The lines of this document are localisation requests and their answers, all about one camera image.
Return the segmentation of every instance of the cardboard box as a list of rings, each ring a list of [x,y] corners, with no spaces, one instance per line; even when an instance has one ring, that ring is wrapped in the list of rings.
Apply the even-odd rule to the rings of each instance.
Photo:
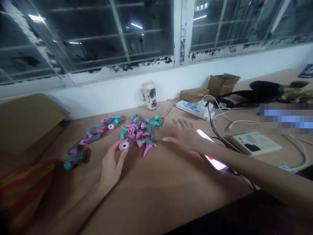
[[[200,101],[203,98],[203,96],[208,95],[208,94],[209,94],[209,90],[201,89],[201,88],[181,90],[180,99],[187,101],[189,103],[194,103],[194,102]]]
[[[0,174],[30,166],[62,132],[67,115],[44,94],[0,103]]]
[[[240,77],[227,73],[217,76],[210,75],[208,89],[215,96],[225,95],[232,92],[239,79]]]

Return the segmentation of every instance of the white power strip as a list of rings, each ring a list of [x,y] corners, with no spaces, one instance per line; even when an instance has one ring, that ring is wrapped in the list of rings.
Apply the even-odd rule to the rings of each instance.
[[[208,107],[206,107],[205,104],[206,102],[203,100],[199,101],[198,105],[189,103],[187,101],[179,101],[178,103],[176,103],[176,107],[208,121],[210,120],[210,115],[211,119],[213,119],[215,115],[215,112],[212,110],[214,104],[209,103],[210,115]]]
[[[242,152],[249,156],[257,156],[276,152],[282,148],[279,144],[275,143],[259,132],[235,135],[231,137],[231,141]]]

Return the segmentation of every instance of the smartphone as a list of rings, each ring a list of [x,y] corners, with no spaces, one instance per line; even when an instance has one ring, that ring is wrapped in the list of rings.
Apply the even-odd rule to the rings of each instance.
[[[199,135],[201,135],[203,138],[211,140],[212,142],[214,142],[210,137],[208,137],[202,130],[197,129],[197,132],[199,133]],[[207,160],[213,165],[213,167],[216,170],[222,170],[224,168],[226,168],[227,166],[225,166],[223,163],[218,162],[217,160],[210,158],[209,156],[206,156]]]

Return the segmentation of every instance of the black cable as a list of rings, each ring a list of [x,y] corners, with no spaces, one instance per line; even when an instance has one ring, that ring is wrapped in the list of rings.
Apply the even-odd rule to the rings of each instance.
[[[209,102],[208,102],[208,101],[206,102],[205,106],[208,107],[209,116],[210,116],[210,124],[211,124],[211,127],[212,127],[212,131],[213,131],[214,134],[217,136],[217,137],[211,137],[211,138],[213,138],[213,139],[218,139],[218,140],[220,140],[227,148],[231,148],[231,149],[234,150],[235,152],[241,153],[241,152],[239,152],[238,150],[233,149],[231,146],[228,146],[227,142],[225,142],[223,139],[221,139],[221,138],[218,136],[216,130],[213,128],[213,124],[212,124],[212,120],[211,120],[211,113],[210,113],[210,109],[209,109]],[[232,173],[233,175],[235,175],[235,176],[241,176],[240,174],[235,173],[234,170],[231,169],[231,168],[228,168],[228,170],[229,170],[229,172],[231,172],[231,173]],[[251,185],[252,185],[252,187],[253,187],[253,190],[256,192],[257,189],[256,189],[254,183],[252,183],[251,180],[249,180],[249,181],[250,181],[250,183],[251,183]]]

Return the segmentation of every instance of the white device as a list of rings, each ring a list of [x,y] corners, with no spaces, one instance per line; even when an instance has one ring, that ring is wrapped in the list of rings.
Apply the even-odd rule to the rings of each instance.
[[[259,132],[235,135],[231,141],[243,153],[249,156],[257,156],[281,150],[281,146]]]
[[[198,102],[198,105],[189,103],[187,101],[179,101],[176,103],[176,107],[208,121],[210,120],[210,115],[211,115],[211,119],[213,119],[215,115],[215,112],[212,110],[214,104],[209,103],[210,115],[209,115],[208,107],[206,107],[205,104],[206,104],[206,101],[203,101],[203,100],[200,100]]]
[[[203,138],[208,139],[208,140],[211,140],[212,142],[214,142],[214,141],[213,141],[210,137],[208,137],[202,130],[197,129],[197,132],[198,132],[199,135],[201,135]],[[227,166],[225,166],[223,163],[220,163],[220,162],[218,162],[217,160],[215,160],[215,159],[213,159],[213,158],[211,158],[211,157],[209,157],[209,156],[206,156],[206,155],[205,155],[205,157],[206,157],[206,159],[213,165],[213,167],[214,167],[216,170],[222,170],[222,169],[224,169],[225,167],[227,167]]]

